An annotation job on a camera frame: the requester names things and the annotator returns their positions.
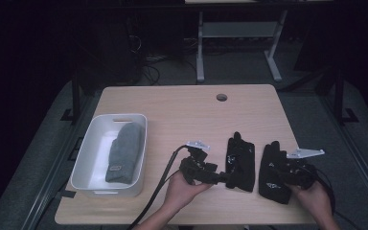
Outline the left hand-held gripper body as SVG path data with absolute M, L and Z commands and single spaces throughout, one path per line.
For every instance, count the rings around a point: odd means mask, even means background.
M 196 180 L 201 183 L 212 184 L 211 174 L 207 170 L 207 163 L 205 162 L 208 156 L 205 150 L 208 147 L 199 141 L 189 141 L 185 148 L 190 155 L 182 159 L 179 166 L 185 180 L 189 184 L 193 184 Z

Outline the grey fluffy mitten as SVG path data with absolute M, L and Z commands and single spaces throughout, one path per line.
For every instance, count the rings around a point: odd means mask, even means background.
M 108 156 L 105 181 L 131 184 L 136 164 L 141 153 L 142 128 L 136 123 L 127 123 L 112 141 Z

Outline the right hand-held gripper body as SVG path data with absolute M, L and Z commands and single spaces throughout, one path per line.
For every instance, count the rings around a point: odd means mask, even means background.
M 323 155 L 322 149 L 300 149 L 286 154 L 286 161 L 279 165 L 279 177 L 284 183 L 307 190 L 319 178 L 317 169 L 310 164 L 309 157 Z

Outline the white metal desk frame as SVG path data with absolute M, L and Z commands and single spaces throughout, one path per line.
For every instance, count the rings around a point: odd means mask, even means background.
M 264 51 L 264 57 L 272 78 L 281 81 L 282 77 L 274 59 L 288 11 L 281 12 L 277 21 L 264 22 L 205 22 L 203 12 L 198 15 L 196 81 L 204 82 L 203 39 L 204 38 L 272 38 L 271 47 Z

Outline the black metal stand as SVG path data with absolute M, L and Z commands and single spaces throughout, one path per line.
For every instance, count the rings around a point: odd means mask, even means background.
M 344 107 L 344 77 L 337 71 L 334 83 L 333 115 L 337 122 L 344 126 L 346 123 L 357 123 L 358 118 L 351 108 Z
M 72 87 L 72 107 L 64 110 L 61 116 L 61 121 L 68 121 L 72 125 L 74 125 L 81 115 L 81 95 L 77 75 L 74 75 L 72 77 L 71 87 Z

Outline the aluminium floor rail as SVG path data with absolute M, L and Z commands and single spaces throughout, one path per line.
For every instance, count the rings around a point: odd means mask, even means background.
M 80 116 L 68 121 L 62 116 L 69 100 L 55 101 L 28 149 L 24 169 L 37 179 L 34 199 L 26 210 L 20 230 L 36 230 L 45 216 L 53 216 L 68 183 L 79 147 L 98 103 L 98 97 L 82 96 Z
M 352 155 L 354 162 L 356 164 L 358 173 L 362 177 L 363 183 L 368 189 L 368 164 L 362 156 L 362 151 L 359 149 L 359 147 L 355 143 L 352 135 L 346 129 L 345 123 L 340 122 L 339 119 L 334 115 L 334 110 L 332 108 L 331 102 L 325 97 L 319 97 L 319 100 L 322 103 L 327 114 L 331 118 L 331 121 L 333 122 L 335 129 L 339 133 L 339 136 L 343 140 L 346 148 L 348 149 L 349 153 Z

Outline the white plastic bin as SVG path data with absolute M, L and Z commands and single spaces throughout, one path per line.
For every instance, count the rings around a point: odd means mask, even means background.
M 108 183 L 105 175 L 112 141 L 127 123 L 142 128 L 141 153 L 131 184 Z M 82 140 L 71 185 L 87 196 L 138 196 L 143 188 L 148 120 L 142 114 L 104 114 L 95 117 Z

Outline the black glove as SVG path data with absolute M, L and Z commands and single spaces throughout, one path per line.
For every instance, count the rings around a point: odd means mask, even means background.
M 280 204 L 288 204 L 291 190 L 280 178 L 278 171 L 287 162 L 287 153 L 274 141 L 264 147 L 259 171 L 259 194 Z
M 225 186 L 252 193 L 255 184 L 255 145 L 242 139 L 239 132 L 228 140 L 225 171 L 230 174 Z

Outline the person's right hand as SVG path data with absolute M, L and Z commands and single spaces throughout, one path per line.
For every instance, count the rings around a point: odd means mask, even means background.
M 319 182 L 314 182 L 306 190 L 294 185 L 287 186 L 317 223 L 325 223 L 333 217 L 330 199 Z

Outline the person's left hand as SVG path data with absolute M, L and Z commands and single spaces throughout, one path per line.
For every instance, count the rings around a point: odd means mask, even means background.
M 170 179 L 162 209 L 165 213 L 175 215 L 192 202 L 197 195 L 211 187 L 212 184 L 189 184 L 182 172 L 178 171 Z

